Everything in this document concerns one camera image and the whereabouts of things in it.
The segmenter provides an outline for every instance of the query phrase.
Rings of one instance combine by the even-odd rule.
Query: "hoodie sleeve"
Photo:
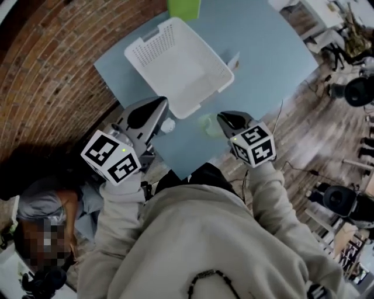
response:
[[[101,186],[104,208],[99,215],[96,248],[79,271],[78,298],[106,298],[119,266],[140,236],[138,214],[145,203],[140,183],[138,173],[119,186],[109,182]]]
[[[310,281],[329,289],[335,298],[357,297],[358,293],[345,282],[342,267],[321,250],[308,226],[296,218],[283,185],[282,173],[270,162],[250,169],[255,219],[304,260]]]

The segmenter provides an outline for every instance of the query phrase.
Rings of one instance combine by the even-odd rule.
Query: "light blue table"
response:
[[[155,95],[124,50],[168,17],[163,13],[142,25],[95,63],[123,107]],[[234,83],[224,92],[178,121],[172,133],[153,139],[157,152],[180,178],[228,146],[225,138],[211,138],[203,132],[201,116],[239,110],[260,119],[292,95],[318,66],[300,37],[266,0],[202,0],[200,18],[188,24],[224,61],[240,52],[240,67]]]

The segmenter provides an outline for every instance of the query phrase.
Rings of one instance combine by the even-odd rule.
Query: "beige hoodie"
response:
[[[96,249],[82,265],[78,298],[301,299],[309,281],[325,287],[323,298],[358,295],[297,220],[270,163],[250,169],[254,218],[239,197],[205,185],[165,189],[143,207],[140,181],[101,187]],[[215,274],[197,280],[189,297],[207,270],[223,273],[234,291]]]

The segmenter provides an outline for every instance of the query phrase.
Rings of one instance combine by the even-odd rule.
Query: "white plastic basket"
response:
[[[171,18],[129,45],[124,55],[170,111],[185,119],[234,81],[222,59],[185,22]]]

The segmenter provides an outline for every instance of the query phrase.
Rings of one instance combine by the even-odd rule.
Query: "brick wall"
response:
[[[0,26],[0,161],[21,144],[48,154],[78,141],[116,100],[94,62],[165,10],[166,0],[19,0]]]

